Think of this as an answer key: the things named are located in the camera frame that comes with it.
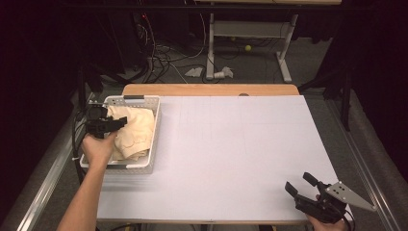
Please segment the white tabletop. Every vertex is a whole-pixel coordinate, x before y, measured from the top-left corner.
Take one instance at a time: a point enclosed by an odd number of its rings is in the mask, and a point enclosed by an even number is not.
[[[106,175],[98,220],[297,223],[285,191],[338,181],[303,96],[162,96],[152,174]]]

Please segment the crumpled fabric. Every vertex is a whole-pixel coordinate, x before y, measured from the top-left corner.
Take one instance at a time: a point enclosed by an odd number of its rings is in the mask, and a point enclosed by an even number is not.
[[[115,138],[113,160],[137,160],[148,153],[154,131],[153,111],[144,108],[108,106],[108,116],[119,119],[127,116],[127,124]]]

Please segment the robotic arm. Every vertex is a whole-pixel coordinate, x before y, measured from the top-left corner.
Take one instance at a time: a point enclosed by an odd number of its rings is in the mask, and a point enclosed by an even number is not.
[[[289,182],[286,183],[285,190],[294,198],[296,209],[323,223],[336,223],[344,218],[347,203],[366,210],[376,211],[375,206],[370,205],[342,182],[326,185],[308,172],[303,174],[303,179],[313,187],[318,187],[318,200],[315,201],[298,194],[297,189]]]

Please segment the desk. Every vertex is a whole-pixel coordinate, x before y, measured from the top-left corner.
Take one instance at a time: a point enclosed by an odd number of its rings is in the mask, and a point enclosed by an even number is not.
[[[284,189],[286,181],[314,198],[318,191],[302,179],[304,171],[323,182],[337,182],[337,177],[306,102],[294,89],[127,86],[126,95],[172,96],[161,97],[153,173],[105,175],[98,220],[305,223]],[[259,96],[236,96],[242,93]]]
[[[342,0],[199,0],[215,3],[247,3],[247,4],[290,4],[290,5],[339,5]],[[285,61],[285,56],[291,43],[298,14],[293,14],[290,22],[243,22],[215,21],[210,14],[209,49],[207,57],[206,78],[212,80],[214,74],[214,36],[241,38],[279,38],[285,39],[282,51],[276,52],[276,59],[285,83],[291,83],[292,77]]]

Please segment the basket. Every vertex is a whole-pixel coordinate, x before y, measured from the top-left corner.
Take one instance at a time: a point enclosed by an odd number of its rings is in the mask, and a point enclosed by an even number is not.
[[[154,131],[153,139],[150,144],[150,149],[146,156],[139,157],[137,161],[124,160],[108,162],[107,174],[149,174],[153,172],[154,160],[156,155],[157,138],[161,121],[160,112],[160,97],[156,95],[145,96],[128,96],[128,95],[113,95],[105,99],[105,104],[109,106],[122,106],[133,108],[145,108],[153,111]],[[81,157],[81,167],[88,169],[89,164],[85,155]]]

